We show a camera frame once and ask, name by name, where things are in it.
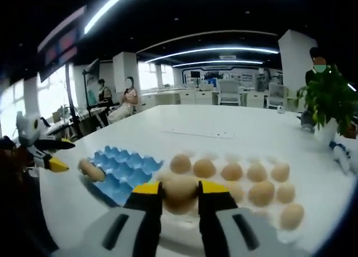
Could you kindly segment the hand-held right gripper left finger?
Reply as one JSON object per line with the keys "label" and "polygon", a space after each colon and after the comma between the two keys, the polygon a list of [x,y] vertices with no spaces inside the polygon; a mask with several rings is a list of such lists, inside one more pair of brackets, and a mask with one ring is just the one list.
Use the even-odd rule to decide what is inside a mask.
{"label": "hand-held right gripper left finger", "polygon": [[163,186],[137,186],[123,207],[109,210],[85,232],[75,256],[156,256]]}

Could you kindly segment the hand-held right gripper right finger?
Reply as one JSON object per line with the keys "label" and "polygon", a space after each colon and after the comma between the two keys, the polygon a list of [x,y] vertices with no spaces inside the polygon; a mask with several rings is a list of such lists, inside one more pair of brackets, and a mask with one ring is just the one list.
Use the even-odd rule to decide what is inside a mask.
{"label": "hand-held right gripper right finger", "polygon": [[272,226],[238,207],[227,187],[200,180],[197,196],[206,256],[280,255],[280,242]]}

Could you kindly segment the person's left hand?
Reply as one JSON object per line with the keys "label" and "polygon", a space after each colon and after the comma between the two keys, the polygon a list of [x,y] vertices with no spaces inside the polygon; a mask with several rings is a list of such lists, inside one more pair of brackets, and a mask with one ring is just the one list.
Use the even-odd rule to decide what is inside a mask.
{"label": "person's left hand", "polygon": [[1,150],[1,171],[23,172],[26,168],[33,166],[33,157],[25,149]]}

